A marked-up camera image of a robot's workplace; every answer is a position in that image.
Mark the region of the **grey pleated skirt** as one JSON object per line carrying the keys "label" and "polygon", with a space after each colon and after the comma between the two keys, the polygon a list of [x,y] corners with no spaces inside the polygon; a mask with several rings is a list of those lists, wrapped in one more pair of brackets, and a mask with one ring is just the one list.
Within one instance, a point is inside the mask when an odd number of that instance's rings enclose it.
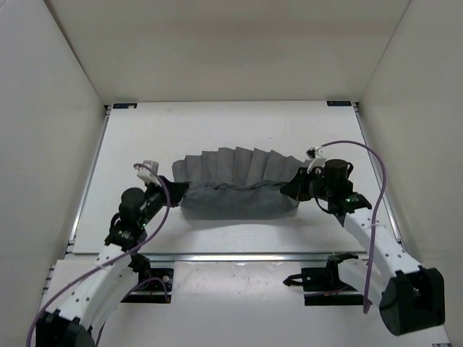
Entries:
{"label": "grey pleated skirt", "polygon": [[301,161],[275,150],[220,147],[172,164],[175,182],[189,188],[181,209],[190,220],[273,220],[296,213],[299,203],[280,193]]}

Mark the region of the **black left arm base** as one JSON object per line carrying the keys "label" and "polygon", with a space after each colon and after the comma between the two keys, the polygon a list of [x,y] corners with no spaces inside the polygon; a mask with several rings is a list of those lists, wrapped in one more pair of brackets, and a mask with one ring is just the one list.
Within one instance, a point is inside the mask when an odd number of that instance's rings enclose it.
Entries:
{"label": "black left arm base", "polygon": [[174,268],[153,267],[150,260],[141,255],[132,256],[129,266],[137,273],[137,285],[130,289],[122,303],[170,304],[174,284]]}

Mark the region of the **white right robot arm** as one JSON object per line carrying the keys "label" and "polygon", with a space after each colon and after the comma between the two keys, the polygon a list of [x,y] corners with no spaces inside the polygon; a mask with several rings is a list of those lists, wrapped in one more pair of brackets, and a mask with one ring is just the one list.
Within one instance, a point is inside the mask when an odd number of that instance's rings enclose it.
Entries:
{"label": "white right robot arm", "polygon": [[354,191],[353,165],[341,159],[323,166],[299,168],[280,192],[298,202],[326,202],[334,216],[368,253],[364,263],[344,253],[330,258],[324,272],[332,289],[346,284],[377,306],[388,331],[404,335],[442,325],[446,320],[444,279],[436,268],[425,268],[406,252],[373,214],[371,203]]}

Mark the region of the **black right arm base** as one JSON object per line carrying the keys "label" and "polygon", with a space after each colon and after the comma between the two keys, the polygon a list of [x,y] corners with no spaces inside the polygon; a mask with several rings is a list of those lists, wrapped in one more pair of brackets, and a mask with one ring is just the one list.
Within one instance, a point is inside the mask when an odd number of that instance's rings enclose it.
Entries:
{"label": "black right arm base", "polygon": [[339,277],[339,264],[359,259],[352,252],[330,254],[325,267],[302,267],[300,273],[289,275],[283,284],[302,287],[306,307],[362,306],[362,294]]}

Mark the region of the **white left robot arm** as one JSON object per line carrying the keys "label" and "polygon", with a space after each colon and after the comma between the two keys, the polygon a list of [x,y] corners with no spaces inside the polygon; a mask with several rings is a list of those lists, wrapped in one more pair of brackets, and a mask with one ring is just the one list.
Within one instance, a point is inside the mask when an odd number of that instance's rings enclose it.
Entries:
{"label": "white left robot arm", "polygon": [[27,336],[27,346],[97,346],[101,329],[125,296],[149,285],[150,261],[139,249],[151,237],[145,228],[160,211],[170,211],[182,201],[189,185],[153,180],[144,189],[129,188],[121,195],[119,210],[91,270],[61,289],[68,299],[55,309],[46,302]]}

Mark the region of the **blue right corner label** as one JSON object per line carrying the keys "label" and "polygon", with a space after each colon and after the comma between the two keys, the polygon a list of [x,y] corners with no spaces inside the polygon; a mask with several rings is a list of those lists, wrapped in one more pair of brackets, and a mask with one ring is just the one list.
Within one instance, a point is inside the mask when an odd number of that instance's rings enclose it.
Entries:
{"label": "blue right corner label", "polygon": [[328,107],[351,107],[352,103],[348,100],[327,100]]}

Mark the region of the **blue corner label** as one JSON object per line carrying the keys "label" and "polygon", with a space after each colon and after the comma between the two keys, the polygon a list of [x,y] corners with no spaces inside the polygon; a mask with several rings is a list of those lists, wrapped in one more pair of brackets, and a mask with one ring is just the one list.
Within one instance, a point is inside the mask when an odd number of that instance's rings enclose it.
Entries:
{"label": "blue corner label", "polygon": [[113,109],[134,109],[137,108],[137,103],[114,103]]}
{"label": "blue corner label", "polygon": [[351,107],[352,103],[348,100],[327,100],[328,107]]}

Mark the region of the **blue left corner label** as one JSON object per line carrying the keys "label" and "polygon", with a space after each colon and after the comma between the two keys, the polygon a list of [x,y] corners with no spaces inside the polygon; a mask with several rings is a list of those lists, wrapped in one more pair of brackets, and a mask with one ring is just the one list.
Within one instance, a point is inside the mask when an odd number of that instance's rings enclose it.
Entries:
{"label": "blue left corner label", "polygon": [[114,103],[113,109],[134,109],[137,108],[137,103]]}

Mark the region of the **aluminium table front rail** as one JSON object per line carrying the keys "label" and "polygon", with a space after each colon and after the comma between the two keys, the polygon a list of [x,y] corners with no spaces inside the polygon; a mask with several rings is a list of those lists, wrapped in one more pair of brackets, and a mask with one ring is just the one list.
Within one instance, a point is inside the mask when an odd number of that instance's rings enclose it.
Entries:
{"label": "aluminium table front rail", "polygon": [[338,252],[143,252],[151,262],[311,262],[324,261]]}

